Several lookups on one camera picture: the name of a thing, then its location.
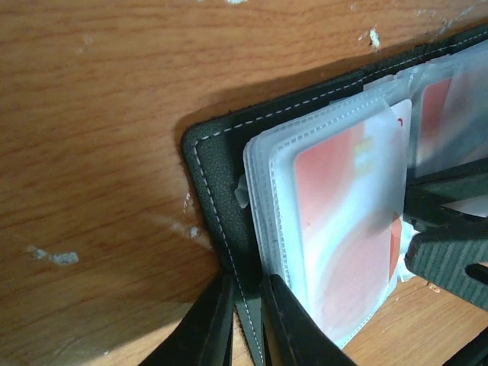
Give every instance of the wood grain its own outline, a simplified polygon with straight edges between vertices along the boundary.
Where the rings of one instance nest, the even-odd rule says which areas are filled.
[[[0,364],[137,364],[178,324],[219,268],[188,126],[487,18],[474,0],[0,2]],[[358,363],[441,364],[488,325],[420,280],[394,296]]]

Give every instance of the white paint stain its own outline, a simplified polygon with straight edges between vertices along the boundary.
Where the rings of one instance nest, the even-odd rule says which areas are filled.
[[[381,47],[380,36],[374,27],[369,30],[369,39],[375,51]]]
[[[52,254],[49,260],[57,265],[72,265],[78,263],[78,254],[76,252]]]
[[[213,251],[212,245],[210,244],[210,239],[208,235],[201,235],[201,229],[197,226],[190,226],[179,220],[175,220],[170,216],[154,216],[151,215],[150,219],[152,222],[158,225],[168,226],[171,231],[177,233],[178,235],[193,240],[199,246],[204,247],[210,251]],[[198,235],[195,235],[195,229],[198,230]]]
[[[200,229],[196,226],[190,228],[190,239],[195,239],[200,236]]]
[[[88,52],[91,44],[93,43],[93,38],[90,37],[89,35],[85,35],[83,37],[83,43],[84,43],[84,46],[78,48],[78,50],[77,50],[78,53],[86,53],[86,52]]]
[[[59,266],[72,265],[79,262],[78,253],[76,252],[49,254],[35,246],[28,246],[27,251],[33,253],[36,261],[47,258],[48,261]]]

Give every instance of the black leather cover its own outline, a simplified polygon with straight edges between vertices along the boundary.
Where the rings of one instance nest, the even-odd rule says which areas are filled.
[[[140,366],[230,366],[232,340],[233,278],[219,274]]]
[[[488,25],[447,40],[421,45],[327,82],[196,124],[187,130],[181,142],[185,160],[213,247],[225,269],[236,279],[236,308],[257,365],[263,362],[258,291],[262,270],[251,211],[241,209],[234,195],[239,177],[244,174],[242,151],[246,143],[273,126],[361,92],[364,84],[382,76],[447,53],[456,53],[486,39]]]

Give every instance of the wallet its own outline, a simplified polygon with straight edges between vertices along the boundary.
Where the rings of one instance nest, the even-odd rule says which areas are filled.
[[[242,154],[247,142],[269,128],[362,92],[365,84],[460,52],[484,40],[488,40],[488,25],[417,46],[304,90],[196,124],[185,132],[181,141],[183,155],[215,252],[225,271],[233,277],[234,302],[255,364],[263,364],[264,357],[260,291],[263,273],[251,210],[241,208],[234,193],[244,175]],[[426,217],[414,224],[437,219],[443,220]]]

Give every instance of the wooden surface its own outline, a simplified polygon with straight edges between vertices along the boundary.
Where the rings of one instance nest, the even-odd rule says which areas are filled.
[[[133,365],[178,324],[218,271],[185,128],[487,18],[475,0],[1,1],[0,364]],[[414,280],[346,352],[441,364],[486,326]]]

